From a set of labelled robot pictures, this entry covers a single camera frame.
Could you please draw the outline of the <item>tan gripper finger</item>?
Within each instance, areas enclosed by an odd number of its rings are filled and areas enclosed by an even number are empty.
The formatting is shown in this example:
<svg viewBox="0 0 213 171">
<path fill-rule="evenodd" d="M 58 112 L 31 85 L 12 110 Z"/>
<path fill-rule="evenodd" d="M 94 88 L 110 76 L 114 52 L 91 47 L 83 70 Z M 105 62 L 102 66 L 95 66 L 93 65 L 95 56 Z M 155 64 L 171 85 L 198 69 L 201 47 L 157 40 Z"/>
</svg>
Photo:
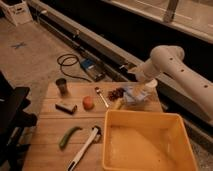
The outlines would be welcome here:
<svg viewBox="0 0 213 171">
<path fill-rule="evenodd" d="M 133 86 L 133 96 L 136 97 L 138 95 L 141 94 L 142 90 L 144 89 L 144 85 L 143 84 L 136 84 Z"/>
</svg>

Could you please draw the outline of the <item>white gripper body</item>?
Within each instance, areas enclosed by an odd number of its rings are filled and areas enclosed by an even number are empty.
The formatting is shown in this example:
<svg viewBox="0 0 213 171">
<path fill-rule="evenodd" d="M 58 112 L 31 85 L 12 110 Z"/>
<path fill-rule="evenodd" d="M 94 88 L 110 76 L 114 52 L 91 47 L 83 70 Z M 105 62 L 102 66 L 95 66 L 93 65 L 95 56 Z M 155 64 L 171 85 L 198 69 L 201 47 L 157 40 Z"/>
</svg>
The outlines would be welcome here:
<svg viewBox="0 0 213 171">
<path fill-rule="evenodd" d="M 145 75 L 145 71 L 141 65 L 129 69 L 128 73 L 133 74 L 136 80 L 144 85 L 153 80 Z"/>
</svg>

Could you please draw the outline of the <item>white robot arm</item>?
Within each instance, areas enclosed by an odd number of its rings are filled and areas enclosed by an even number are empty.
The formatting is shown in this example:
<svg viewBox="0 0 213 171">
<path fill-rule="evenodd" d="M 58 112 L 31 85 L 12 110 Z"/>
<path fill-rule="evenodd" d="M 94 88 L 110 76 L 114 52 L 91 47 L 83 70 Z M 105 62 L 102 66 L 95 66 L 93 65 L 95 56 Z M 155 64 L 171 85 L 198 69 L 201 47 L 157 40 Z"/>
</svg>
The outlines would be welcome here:
<svg viewBox="0 0 213 171">
<path fill-rule="evenodd" d="M 128 72 L 134 74 L 141 83 L 148 83 L 161 73 L 168 74 L 194 99 L 213 123 L 213 83 L 185 65 L 182 62 L 184 56 L 185 52 L 180 46 L 156 46 L 145 62 Z"/>
</svg>

